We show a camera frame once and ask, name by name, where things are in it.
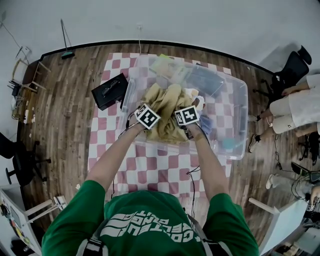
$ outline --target black office chair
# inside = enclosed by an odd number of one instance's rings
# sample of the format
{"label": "black office chair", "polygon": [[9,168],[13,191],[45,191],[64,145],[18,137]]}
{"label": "black office chair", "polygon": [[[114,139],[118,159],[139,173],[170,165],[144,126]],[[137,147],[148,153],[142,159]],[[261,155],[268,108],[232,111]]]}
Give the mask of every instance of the black office chair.
{"label": "black office chair", "polygon": [[319,158],[319,144],[320,144],[320,135],[317,131],[310,133],[309,135],[304,136],[304,143],[299,142],[299,146],[304,147],[302,157],[299,158],[299,161],[302,161],[304,158],[308,158],[308,152],[311,153],[312,165],[316,165],[317,159]]}
{"label": "black office chair", "polygon": [[0,155],[7,159],[13,157],[14,170],[8,171],[7,168],[5,169],[9,184],[11,184],[10,177],[12,175],[16,175],[21,187],[29,184],[35,176],[33,169],[43,182],[47,181],[46,177],[42,177],[37,164],[51,163],[51,159],[36,160],[36,148],[39,144],[39,141],[35,141],[32,151],[27,151],[26,146],[21,141],[12,142],[0,132]]}
{"label": "black office chair", "polygon": [[267,108],[269,108],[272,102],[283,98],[281,93],[284,89],[295,86],[301,78],[308,74],[308,65],[311,63],[312,58],[310,54],[303,46],[301,46],[301,49],[298,50],[298,52],[293,51],[290,53],[284,68],[273,74],[271,85],[269,85],[266,80],[261,80],[261,83],[266,84],[268,93],[255,89],[253,92],[268,97],[269,101]]}

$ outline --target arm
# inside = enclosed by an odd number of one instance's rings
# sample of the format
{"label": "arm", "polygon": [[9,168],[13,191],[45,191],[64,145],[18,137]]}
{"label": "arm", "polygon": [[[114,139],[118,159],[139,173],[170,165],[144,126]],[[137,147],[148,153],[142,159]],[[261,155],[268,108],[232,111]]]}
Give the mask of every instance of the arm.
{"label": "arm", "polygon": [[112,180],[116,176],[126,153],[134,141],[135,137],[144,129],[140,123],[127,130],[111,147],[103,153],[101,158],[95,163],[90,170],[86,181],[98,182],[104,190],[107,190],[111,185]]}
{"label": "arm", "polygon": [[297,137],[301,137],[301,136],[304,136],[304,135],[307,135],[307,134],[310,134],[310,133],[313,133],[313,132],[319,132],[320,129],[318,129],[318,126],[320,127],[319,125],[320,123],[313,123],[310,127],[304,129],[304,130],[298,130],[296,131],[295,135]]}
{"label": "arm", "polygon": [[257,256],[259,249],[239,205],[229,196],[226,173],[207,139],[195,124],[187,125],[195,140],[201,178],[210,202],[203,231],[208,239],[223,242],[233,256]]}
{"label": "arm", "polygon": [[127,130],[102,155],[68,206],[54,219],[42,240],[46,256],[76,255],[81,242],[89,239],[104,220],[106,190],[114,179],[127,151],[144,127]]}
{"label": "arm", "polygon": [[293,93],[297,93],[297,92],[300,92],[300,91],[303,91],[303,90],[309,90],[309,86],[308,86],[308,83],[307,82],[302,82],[302,83],[299,83],[295,86],[292,86],[292,87],[289,87],[287,89],[284,89],[283,92],[282,92],[282,96],[287,96],[289,94],[293,94]]}
{"label": "arm", "polygon": [[229,184],[226,173],[215,153],[212,151],[207,139],[195,124],[190,124],[187,128],[195,140],[201,170],[201,179],[209,202],[211,198],[217,194],[229,194]]}
{"label": "arm", "polygon": [[287,96],[303,90],[310,90],[311,88],[320,86],[320,74],[307,75],[306,81],[295,86],[283,90],[282,96]]}

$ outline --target yellow fabric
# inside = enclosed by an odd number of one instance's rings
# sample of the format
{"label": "yellow fabric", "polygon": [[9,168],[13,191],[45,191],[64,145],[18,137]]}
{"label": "yellow fabric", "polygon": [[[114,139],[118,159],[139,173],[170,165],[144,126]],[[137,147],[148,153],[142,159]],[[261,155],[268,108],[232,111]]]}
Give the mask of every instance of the yellow fabric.
{"label": "yellow fabric", "polygon": [[162,89],[155,83],[142,97],[141,104],[144,103],[161,117],[151,130],[145,131],[148,140],[171,144],[188,140],[185,132],[178,127],[174,112],[190,107],[192,99],[179,84],[172,84],[167,89]]}

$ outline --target black baseboard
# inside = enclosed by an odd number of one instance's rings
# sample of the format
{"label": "black baseboard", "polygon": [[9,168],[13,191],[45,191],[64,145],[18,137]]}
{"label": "black baseboard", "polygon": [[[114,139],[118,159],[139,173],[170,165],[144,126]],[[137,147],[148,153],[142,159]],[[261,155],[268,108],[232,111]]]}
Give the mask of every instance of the black baseboard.
{"label": "black baseboard", "polygon": [[[79,49],[79,48],[94,47],[94,46],[105,46],[105,45],[116,45],[116,44],[138,44],[138,43],[139,43],[138,40],[116,40],[116,41],[105,41],[105,42],[92,42],[92,43],[85,43],[85,44],[80,44],[80,45],[76,45],[76,46],[71,46],[68,48],[68,50],[75,50],[75,49]],[[199,47],[199,46],[194,46],[194,45],[184,44],[184,43],[177,43],[177,42],[140,40],[140,43],[141,44],[148,44],[148,45],[182,47],[182,48],[194,49],[194,50],[199,50],[199,51],[208,52],[208,53],[212,53],[212,54],[217,54],[217,55],[221,55],[221,56],[248,64],[248,65],[251,65],[251,66],[253,66],[257,69],[260,69],[262,71],[265,71],[269,74],[272,74],[272,75],[274,74],[272,71],[270,71],[262,66],[259,66],[257,64],[254,64],[248,60],[227,54],[225,52],[217,51],[217,50],[212,50],[212,49],[208,49],[208,48],[204,48],[204,47]],[[58,49],[58,50],[44,53],[44,54],[42,54],[40,61],[42,61],[45,56],[48,56],[51,54],[56,54],[56,53],[61,53],[61,52],[64,52],[65,50],[66,50],[65,48],[62,48],[62,49]]]}

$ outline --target wooden chair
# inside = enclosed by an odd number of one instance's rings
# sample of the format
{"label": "wooden chair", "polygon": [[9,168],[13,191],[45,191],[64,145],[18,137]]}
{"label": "wooden chair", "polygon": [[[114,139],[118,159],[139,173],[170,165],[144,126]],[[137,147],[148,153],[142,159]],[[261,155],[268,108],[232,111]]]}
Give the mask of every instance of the wooden chair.
{"label": "wooden chair", "polygon": [[[15,73],[16,73],[17,68],[20,63],[26,65],[26,71],[25,71],[22,82],[15,80]],[[37,74],[41,75],[41,73],[38,71],[39,66],[43,67],[48,72],[51,72],[51,70],[49,68],[47,68],[45,65],[43,65],[41,63],[41,61],[39,61],[39,60],[36,60],[35,62],[28,64],[28,63],[24,62],[23,60],[19,59],[13,68],[12,80],[15,81],[16,83],[20,84],[22,87],[27,88],[33,92],[37,92],[37,90],[30,87],[30,85],[32,85],[32,84],[39,87],[39,88],[46,90],[46,88],[44,86],[35,82],[36,75]]]}

